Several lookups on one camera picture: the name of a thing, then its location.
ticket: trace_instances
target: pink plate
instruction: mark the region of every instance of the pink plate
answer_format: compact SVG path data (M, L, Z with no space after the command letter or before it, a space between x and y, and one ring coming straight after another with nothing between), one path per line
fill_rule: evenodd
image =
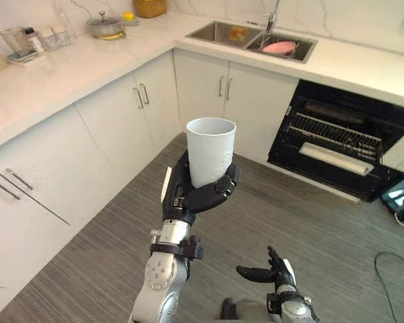
M295 42L274 42L266 46L264 52L272 52L273 54L286 55L296 48Z

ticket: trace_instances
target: oven door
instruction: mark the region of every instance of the oven door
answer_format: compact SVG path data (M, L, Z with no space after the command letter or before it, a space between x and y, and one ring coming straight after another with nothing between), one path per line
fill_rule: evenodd
M280 131L268 162L371 202L404 179L404 174L317 145L316 139Z

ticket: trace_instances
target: gray floor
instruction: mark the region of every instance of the gray floor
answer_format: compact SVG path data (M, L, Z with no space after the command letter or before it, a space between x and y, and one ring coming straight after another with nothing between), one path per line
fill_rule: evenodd
M180 135L130 182L0 313L0 323L127 322L161 226L166 166L185 150ZM193 232L205 258L192 266L175 322L211 319L225 297L265 301L272 286L240 279L237 264L266 266L266 245L292 263L321 322L392 322L374 255L404 255L404 229L376 201L353 204L236 156L242 181L230 201L200 214ZM398 322L404 323L404 264L380 259Z

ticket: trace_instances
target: faucet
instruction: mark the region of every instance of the faucet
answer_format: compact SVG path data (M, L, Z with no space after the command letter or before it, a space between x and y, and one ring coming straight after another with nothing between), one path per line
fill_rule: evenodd
M266 14L268 16L268 24L267 24L267 33L269 34L272 32L272 29L275 27L275 23L277 21L277 11L278 11L278 5L280 3L280 0L277 0L275 2L275 7L274 11L271 13Z

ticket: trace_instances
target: marble backsplash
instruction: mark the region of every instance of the marble backsplash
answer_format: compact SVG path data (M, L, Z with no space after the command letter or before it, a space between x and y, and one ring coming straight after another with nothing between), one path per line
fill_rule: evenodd
M168 0L168 9L265 25L275 0ZM120 15L132 0L0 0L0 31L12 26L67 24L75 34L101 10ZM280 0L277 28L332 37L404 54L404 0ZM0 37L0 51L10 48Z
M168 0L169 10L266 24L275 0ZM404 0L280 0L277 28L404 54Z

